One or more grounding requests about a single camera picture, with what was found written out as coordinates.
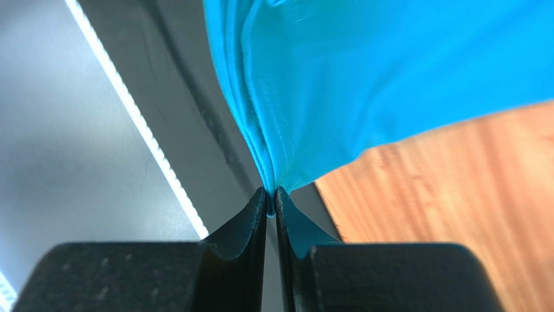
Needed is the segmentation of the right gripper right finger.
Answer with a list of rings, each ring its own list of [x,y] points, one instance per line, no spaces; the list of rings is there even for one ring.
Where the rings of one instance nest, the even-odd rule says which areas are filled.
[[[502,311],[482,263],[452,243],[346,244],[275,193],[285,311]]]

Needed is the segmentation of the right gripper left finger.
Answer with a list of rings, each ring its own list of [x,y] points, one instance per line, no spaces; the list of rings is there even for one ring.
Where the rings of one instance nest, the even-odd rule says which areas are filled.
[[[260,311],[267,193],[198,242],[74,242],[41,258],[15,311]]]

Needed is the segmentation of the black cloth strip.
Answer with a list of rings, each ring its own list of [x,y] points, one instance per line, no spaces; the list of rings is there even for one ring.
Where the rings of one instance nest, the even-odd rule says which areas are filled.
[[[81,1],[116,71],[210,232],[261,178],[217,81],[201,1]]]

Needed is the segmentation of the teal blue t-shirt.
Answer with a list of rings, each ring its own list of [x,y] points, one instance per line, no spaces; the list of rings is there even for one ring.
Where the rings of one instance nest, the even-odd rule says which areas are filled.
[[[365,150],[553,99],[552,1],[204,1],[264,189]]]

